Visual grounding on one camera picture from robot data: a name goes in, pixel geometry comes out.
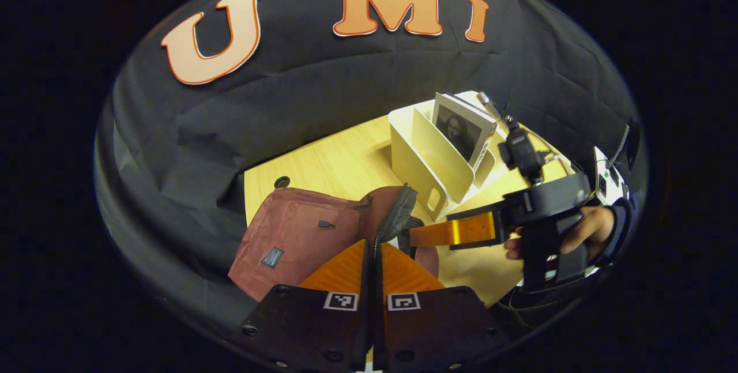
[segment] hand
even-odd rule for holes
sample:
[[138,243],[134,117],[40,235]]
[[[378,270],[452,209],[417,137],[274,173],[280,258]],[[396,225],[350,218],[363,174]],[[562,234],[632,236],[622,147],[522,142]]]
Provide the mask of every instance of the hand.
[[[608,208],[582,208],[582,214],[585,215],[577,226],[567,234],[561,243],[559,252],[569,253],[582,244],[585,239],[590,239],[590,256],[589,260],[597,257],[605,247],[607,237],[612,232],[612,226],[615,224],[615,215]],[[515,229],[515,233],[521,234],[523,228]],[[522,259],[522,246],[520,238],[508,239],[504,244],[508,250],[506,257],[508,259]]]

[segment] light wood tabletop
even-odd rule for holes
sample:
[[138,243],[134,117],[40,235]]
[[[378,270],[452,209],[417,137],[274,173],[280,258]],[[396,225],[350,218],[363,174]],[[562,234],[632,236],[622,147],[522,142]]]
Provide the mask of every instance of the light wood tabletop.
[[[530,141],[537,150],[551,149],[560,154],[533,132]],[[390,145],[390,123],[387,116],[381,116],[248,169],[243,174],[247,223],[282,176],[290,179],[290,187],[350,200],[359,200],[379,187],[402,186],[404,182],[392,171]],[[546,182],[567,175],[566,167],[570,163],[565,158],[563,161],[566,164],[552,161],[543,166]],[[528,186],[517,170],[508,171],[502,161],[498,161],[495,168],[498,167],[503,167],[500,176],[454,213],[499,202],[503,194]],[[434,223],[420,203],[416,204],[413,215],[425,224]],[[438,281],[446,287],[472,287],[487,307],[522,280],[522,262],[506,258],[502,245],[454,251],[448,246],[437,249]]]

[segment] white file holder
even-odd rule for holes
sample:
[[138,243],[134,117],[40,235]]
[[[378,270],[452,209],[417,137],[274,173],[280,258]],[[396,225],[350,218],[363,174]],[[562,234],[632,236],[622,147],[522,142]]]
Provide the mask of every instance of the white file holder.
[[[457,96],[473,102],[464,92]],[[390,112],[392,171],[400,181],[417,191],[417,201],[434,221],[462,205],[488,186],[507,167],[488,149],[474,173],[441,132],[431,122],[435,100],[416,103]],[[490,148],[504,139],[495,130]]]

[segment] orange letter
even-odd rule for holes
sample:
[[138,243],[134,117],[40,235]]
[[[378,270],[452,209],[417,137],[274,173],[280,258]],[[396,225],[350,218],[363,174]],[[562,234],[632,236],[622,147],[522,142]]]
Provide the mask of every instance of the orange letter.
[[216,8],[225,8],[231,40],[225,50],[214,56],[203,56],[197,47],[195,26],[203,13],[174,27],[161,45],[167,48],[172,73],[183,84],[201,85],[229,74],[245,63],[259,45],[261,29],[256,0],[220,0]]
[[469,0],[472,2],[472,22],[466,31],[466,38],[472,42],[484,42],[484,19],[490,5],[483,0]]
[[396,31],[409,8],[411,19],[405,29],[414,34],[438,36],[443,27],[438,23],[438,0],[343,0],[343,19],[333,26],[338,36],[358,36],[376,31],[376,21],[369,18],[369,4],[379,14],[388,31]]

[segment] maroon pouch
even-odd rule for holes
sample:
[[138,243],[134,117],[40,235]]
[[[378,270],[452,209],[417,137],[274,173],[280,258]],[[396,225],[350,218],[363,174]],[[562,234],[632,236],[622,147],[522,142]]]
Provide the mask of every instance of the maroon pouch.
[[276,189],[251,220],[228,276],[255,300],[276,284],[299,285],[360,239],[374,240],[380,232],[382,242],[396,236],[401,229],[396,226],[408,220],[416,195],[408,186],[390,186],[353,201]]

